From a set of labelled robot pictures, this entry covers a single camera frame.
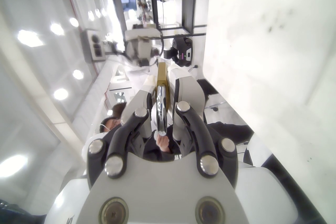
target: cable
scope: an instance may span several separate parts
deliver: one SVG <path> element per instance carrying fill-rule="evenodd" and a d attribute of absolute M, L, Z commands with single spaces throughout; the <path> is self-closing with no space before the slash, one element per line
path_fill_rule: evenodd
<path fill-rule="evenodd" d="M 165 25 L 165 11 L 164 11 L 164 9 L 163 9 L 163 3 L 164 3 L 165 1 L 164 0 L 162 0 L 161 1 L 161 3 L 162 3 L 162 26 L 164 27 L 164 25 Z"/>
<path fill-rule="evenodd" d="M 196 64 L 194 67 L 192 67 L 192 68 L 190 68 L 189 70 L 188 70 L 188 72 L 190 73 L 190 71 L 192 70 L 192 69 L 197 69 L 198 68 L 198 65 Z"/>

